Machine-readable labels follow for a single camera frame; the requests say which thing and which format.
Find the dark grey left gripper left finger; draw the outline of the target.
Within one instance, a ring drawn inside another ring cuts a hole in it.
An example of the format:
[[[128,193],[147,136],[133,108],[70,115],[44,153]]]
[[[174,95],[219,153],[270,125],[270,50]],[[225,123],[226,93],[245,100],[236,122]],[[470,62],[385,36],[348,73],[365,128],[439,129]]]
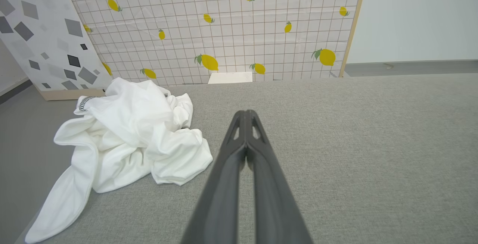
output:
[[[245,111],[238,111],[229,125],[181,243],[237,243],[239,178],[245,157]]]

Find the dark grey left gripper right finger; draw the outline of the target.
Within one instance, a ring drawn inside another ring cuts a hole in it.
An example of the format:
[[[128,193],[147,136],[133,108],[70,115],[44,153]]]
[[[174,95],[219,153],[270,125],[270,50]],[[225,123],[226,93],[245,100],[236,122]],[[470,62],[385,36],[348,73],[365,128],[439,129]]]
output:
[[[246,160],[254,175],[258,244],[312,244],[298,205],[256,111],[247,110]]]

